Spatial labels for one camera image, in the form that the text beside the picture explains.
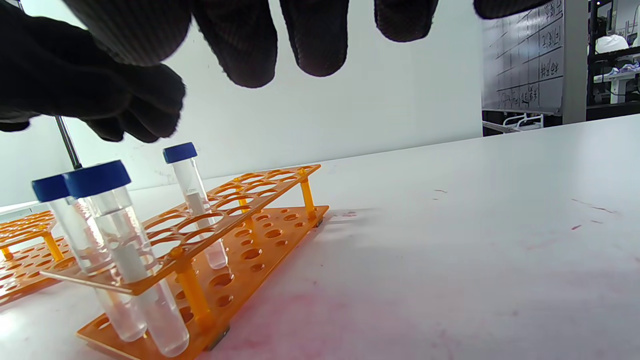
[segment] pink stain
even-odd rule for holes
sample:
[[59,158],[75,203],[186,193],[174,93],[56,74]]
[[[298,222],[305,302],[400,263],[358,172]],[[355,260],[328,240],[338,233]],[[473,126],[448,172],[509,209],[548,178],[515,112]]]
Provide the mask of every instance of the pink stain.
[[415,319],[394,302],[310,291],[249,301],[212,351],[220,360],[421,359],[433,351]]
[[438,338],[444,346],[444,349],[447,351],[447,360],[454,360],[455,358],[453,356],[453,349],[451,348],[451,339],[447,335],[447,329],[442,329]]

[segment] table surface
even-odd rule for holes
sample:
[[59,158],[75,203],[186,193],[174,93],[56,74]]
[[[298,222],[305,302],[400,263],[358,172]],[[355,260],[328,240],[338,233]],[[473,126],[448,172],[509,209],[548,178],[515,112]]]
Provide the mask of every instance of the table surface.
[[[325,161],[323,226],[199,358],[637,360],[639,139],[631,116]],[[0,354],[107,359],[74,336],[99,313],[72,284],[0,307]]]

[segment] plastic tube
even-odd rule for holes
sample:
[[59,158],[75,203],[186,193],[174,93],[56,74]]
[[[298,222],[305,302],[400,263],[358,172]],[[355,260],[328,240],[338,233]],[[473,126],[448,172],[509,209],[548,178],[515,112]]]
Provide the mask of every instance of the plastic tube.
[[[114,270],[93,218],[84,206],[68,196],[63,176],[36,180],[32,185],[38,200],[48,201],[82,271],[96,275]],[[129,342],[144,335],[147,324],[130,296],[102,289],[95,289],[95,294],[120,339]]]
[[[112,161],[65,174],[69,192],[84,201],[125,283],[154,275],[159,263],[138,222],[122,162]],[[189,345],[189,332],[166,280],[134,298],[158,350],[175,357]]]
[[[164,149],[164,160],[173,166],[175,177],[178,180],[184,202],[187,204],[192,217],[210,213],[209,199],[204,190],[195,157],[198,156],[193,143],[184,143]],[[215,223],[213,218],[204,218],[196,223],[198,229],[204,229]],[[220,269],[227,265],[228,257],[222,239],[214,242],[204,250],[209,266]]]

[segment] glove finger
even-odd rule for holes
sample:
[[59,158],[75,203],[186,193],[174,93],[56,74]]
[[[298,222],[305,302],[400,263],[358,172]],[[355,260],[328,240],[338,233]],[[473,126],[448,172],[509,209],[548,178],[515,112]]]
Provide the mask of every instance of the glove finger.
[[387,39],[410,42],[431,30],[438,0],[375,0],[376,26]]
[[191,23],[187,0],[64,2],[116,61],[132,65],[157,65],[169,57]]
[[537,8],[551,0],[474,0],[476,13],[483,19],[498,19]]
[[152,143],[156,142],[159,138],[153,135],[129,110],[118,115],[118,122],[126,133],[131,134],[141,142]]
[[0,46],[11,49],[0,58],[2,68],[11,69],[3,83],[14,84],[0,86],[0,106],[68,117],[106,117],[126,107],[130,94],[118,76],[75,67],[42,49],[26,29],[30,19],[0,2]]
[[31,125],[27,122],[0,122],[0,131],[4,133],[13,133],[15,131],[25,130]]
[[199,1],[193,16],[200,32],[235,84],[259,88],[275,76],[278,35],[268,0]]
[[124,138],[124,130],[117,117],[104,119],[80,119],[89,126],[101,139],[108,142],[121,142]]
[[96,45],[87,30],[46,17],[29,18],[27,30],[42,49],[79,67],[110,70],[117,74],[134,95],[165,111],[180,111],[185,95],[182,78],[160,64],[140,67],[117,63]]
[[182,110],[186,89],[182,78],[170,67],[120,65],[117,72],[135,96],[163,111],[179,113]]
[[167,113],[147,101],[134,97],[129,105],[129,111],[138,119],[149,133],[161,138],[173,135],[180,120],[180,113]]
[[329,76],[347,58],[349,0],[280,0],[289,42],[298,67]]

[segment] blue cap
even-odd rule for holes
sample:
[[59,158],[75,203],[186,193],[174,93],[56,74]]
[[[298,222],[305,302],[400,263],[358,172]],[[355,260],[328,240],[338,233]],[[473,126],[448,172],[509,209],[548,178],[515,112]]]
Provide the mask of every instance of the blue cap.
[[163,152],[164,160],[167,164],[177,163],[178,161],[187,160],[198,156],[196,147],[193,146],[192,142],[167,147]]
[[67,190],[67,186],[65,185],[65,178],[61,174],[34,180],[31,182],[31,187],[40,202],[64,199],[69,196],[69,190]]
[[78,199],[121,188],[131,178],[122,161],[116,160],[68,172],[65,182],[71,196]]

